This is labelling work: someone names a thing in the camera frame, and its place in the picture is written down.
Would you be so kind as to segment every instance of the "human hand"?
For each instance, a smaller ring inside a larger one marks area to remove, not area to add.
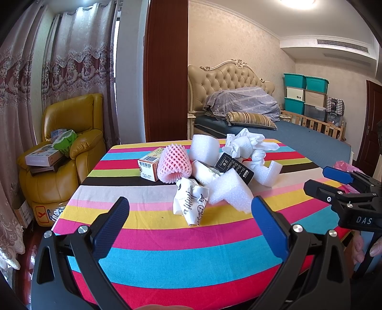
[[[353,263],[362,263],[365,259],[365,253],[363,252],[364,241],[359,231],[355,231],[353,237],[353,246],[351,249],[351,258]],[[382,254],[382,237],[379,238],[370,249],[370,256],[375,257]]]

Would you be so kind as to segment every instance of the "tufted headboard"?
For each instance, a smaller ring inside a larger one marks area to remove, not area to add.
[[[275,90],[275,84],[260,80],[240,59],[231,59],[213,68],[189,65],[188,84],[189,112],[194,114],[203,109],[205,98],[218,90],[259,86],[269,95]]]

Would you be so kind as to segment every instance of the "curtain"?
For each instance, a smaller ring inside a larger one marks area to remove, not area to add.
[[[37,29],[46,12],[33,3],[0,47],[0,266],[15,269],[24,253],[23,230],[12,211],[22,201],[16,159],[36,145],[31,112],[31,65]]]
[[[102,93],[104,137],[108,148],[119,144],[114,95],[113,39],[117,3],[96,3],[53,20],[45,47],[42,105]]]

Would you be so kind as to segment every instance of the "wooden door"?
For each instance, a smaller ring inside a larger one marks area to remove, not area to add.
[[[377,123],[382,120],[382,86],[366,81],[367,103],[365,128],[357,158],[358,168],[373,176],[379,159]]]
[[[151,0],[143,60],[146,142],[187,139],[188,0]]]

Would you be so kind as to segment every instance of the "teal storage box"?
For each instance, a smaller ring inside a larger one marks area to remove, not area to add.
[[[306,76],[306,89],[315,92],[328,92],[329,81],[322,77]]]
[[[306,78],[302,74],[284,73],[285,86],[306,89]]]
[[[285,97],[285,110],[304,115],[304,103],[301,100]]]

